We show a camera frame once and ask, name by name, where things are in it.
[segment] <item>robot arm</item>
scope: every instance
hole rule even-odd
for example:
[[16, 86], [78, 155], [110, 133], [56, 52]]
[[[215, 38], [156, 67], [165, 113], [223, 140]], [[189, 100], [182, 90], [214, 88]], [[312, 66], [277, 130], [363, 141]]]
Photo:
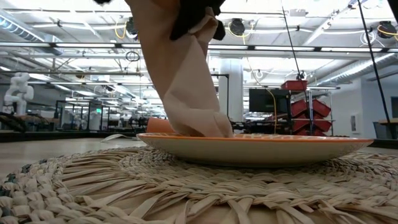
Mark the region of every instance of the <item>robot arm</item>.
[[16, 73], [11, 78], [10, 88], [7, 90], [4, 96], [6, 104], [17, 102], [17, 114], [25, 114], [26, 100], [32, 100], [34, 97], [34, 89], [27, 85], [27, 81], [30, 76], [28, 73]]

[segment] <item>woven placemat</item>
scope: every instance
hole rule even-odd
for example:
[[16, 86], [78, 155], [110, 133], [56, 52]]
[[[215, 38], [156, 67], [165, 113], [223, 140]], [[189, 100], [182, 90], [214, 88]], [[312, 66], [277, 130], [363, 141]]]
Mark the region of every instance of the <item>woven placemat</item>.
[[354, 153], [289, 169], [191, 164], [149, 147], [26, 165], [0, 188], [0, 222], [398, 223], [398, 157]]

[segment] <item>beige napkin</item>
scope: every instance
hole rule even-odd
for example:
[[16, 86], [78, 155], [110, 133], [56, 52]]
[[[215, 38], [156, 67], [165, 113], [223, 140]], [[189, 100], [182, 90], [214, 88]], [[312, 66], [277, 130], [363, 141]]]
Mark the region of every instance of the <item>beige napkin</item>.
[[176, 41], [169, 39], [179, 0], [126, 0], [139, 31], [149, 75], [177, 133], [231, 137], [228, 117], [220, 113], [206, 63], [217, 20], [211, 8], [196, 27]]

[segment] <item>orange plate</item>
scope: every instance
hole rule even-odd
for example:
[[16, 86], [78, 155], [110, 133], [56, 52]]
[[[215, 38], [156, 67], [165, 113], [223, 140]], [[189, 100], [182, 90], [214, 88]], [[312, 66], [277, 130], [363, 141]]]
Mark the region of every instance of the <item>orange plate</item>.
[[146, 133], [137, 137], [149, 146], [179, 158], [220, 166], [291, 167], [345, 156], [373, 140], [235, 134], [234, 138], [201, 138], [175, 133]]

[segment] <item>pillar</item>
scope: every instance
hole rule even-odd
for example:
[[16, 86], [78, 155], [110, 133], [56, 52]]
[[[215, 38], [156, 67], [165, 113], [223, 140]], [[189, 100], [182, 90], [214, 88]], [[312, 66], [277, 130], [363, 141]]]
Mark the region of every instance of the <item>pillar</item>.
[[243, 121], [243, 61], [240, 58], [222, 58], [220, 62], [219, 74], [229, 75], [229, 79], [219, 77], [218, 80], [220, 110], [227, 114], [231, 121], [241, 122]]

